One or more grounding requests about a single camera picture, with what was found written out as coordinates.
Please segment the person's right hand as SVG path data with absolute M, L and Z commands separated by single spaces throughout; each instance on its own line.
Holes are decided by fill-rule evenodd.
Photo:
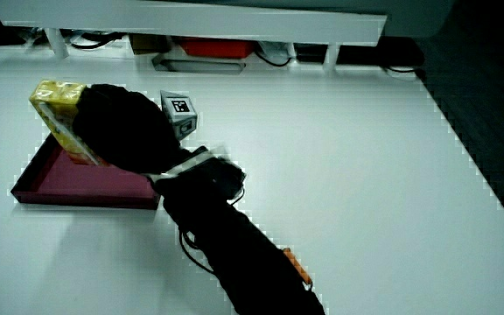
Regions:
M 158 105 L 141 93 L 94 84 L 83 89 L 76 108 L 73 133 L 120 169 L 160 174 L 193 157 Z

